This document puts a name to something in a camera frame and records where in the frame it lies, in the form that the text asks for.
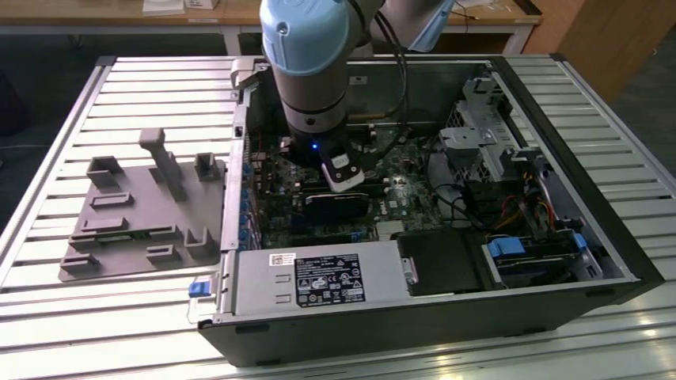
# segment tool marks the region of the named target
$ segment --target circuit board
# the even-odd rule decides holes
[[[366,149],[384,149],[395,136],[395,128],[379,128]],[[340,222],[304,220],[303,200],[310,195],[303,191],[303,187],[306,184],[324,182],[319,170],[295,165],[280,157],[275,148],[264,156],[254,155],[259,159],[254,166],[258,173],[258,199],[262,204],[259,216],[263,247],[272,249],[388,240],[388,236],[379,236],[376,227],[380,222],[402,221],[404,230],[430,230],[442,226],[443,217],[423,170],[426,140],[411,139],[395,146],[375,169],[364,173],[367,182],[382,184],[376,186],[383,188],[383,192],[370,194],[368,211],[364,215]]]

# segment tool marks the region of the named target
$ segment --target wooden cabinet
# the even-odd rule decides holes
[[[532,2],[543,12],[543,22],[524,53],[564,54],[603,99],[611,101],[676,23],[676,0]]]

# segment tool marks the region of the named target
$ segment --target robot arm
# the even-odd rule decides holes
[[[263,0],[263,47],[296,155],[322,166],[331,188],[342,192],[364,181],[344,126],[348,57],[383,38],[374,22],[380,12],[411,50],[428,51],[446,25],[452,0]]]

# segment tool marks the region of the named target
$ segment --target slotted metal surface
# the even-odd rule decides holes
[[[59,258],[90,183],[83,173],[92,155],[114,154],[123,166],[148,165],[146,151],[135,147],[135,135],[142,127],[154,126],[167,128],[167,147],[179,161],[204,151],[228,159],[235,105],[228,95],[231,60],[119,59],[112,70],[106,68],[91,81],[76,112],[84,117],[71,120],[74,133],[66,136],[66,149],[28,205],[0,267],[0,278],[7,272],[0,294],[0,378],[676,377],[671,177],[554,60],[536,56],[510,61],[530,90],[543,96],[536,99],[554,125],[667,278],[662,287],[623,305],[592,311],[555,332],[282,368],[232,367],[186,315],[186,289],[194,276],[214,268],[87,283],[64,284],[58,279]],[[530,136],[518,117],[516,123]]]

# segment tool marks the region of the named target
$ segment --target barcode sticker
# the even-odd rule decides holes
[[[271,255],[271,267],[280,265],[294,265],[296,253],[274,253]]]

